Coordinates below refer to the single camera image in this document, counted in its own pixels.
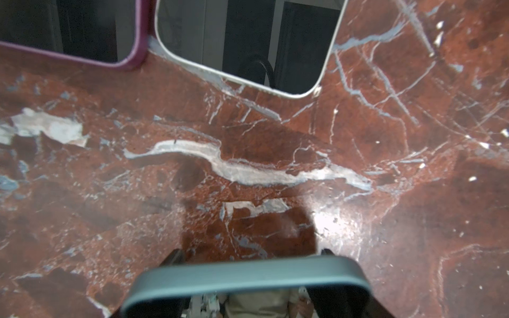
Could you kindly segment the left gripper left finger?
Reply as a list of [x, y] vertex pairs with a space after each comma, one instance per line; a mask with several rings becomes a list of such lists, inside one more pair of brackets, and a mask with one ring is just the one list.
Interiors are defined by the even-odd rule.
[[185, 291], [185, 254], [173, 250], [163, 263], [138, 276], [112, 317], [181, 317], [189, 307]]

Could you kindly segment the black phone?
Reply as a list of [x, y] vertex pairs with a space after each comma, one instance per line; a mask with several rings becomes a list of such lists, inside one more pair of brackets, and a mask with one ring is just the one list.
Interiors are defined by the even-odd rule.
[[1, 47], [114, 70], [147, 53], [149, 1], [2, 1]]
[[326, 257], [184, 264], [181, 317], [318, 317], [307, 285], [331, 282]]
[[299, 98], [325, 72], [345, 1], [158, 1], [155, 33], [208, 77]]

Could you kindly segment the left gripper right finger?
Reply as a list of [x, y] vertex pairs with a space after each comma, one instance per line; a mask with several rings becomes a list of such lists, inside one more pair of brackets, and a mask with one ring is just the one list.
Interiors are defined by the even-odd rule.
[[336, 255], [330, 249], [322, 249], [319, 255], [326, 257], [326, 273], [333, 279], [306, 286], [318, 317], [394, 316], [375, 298], [364, 271], [355, 260]]

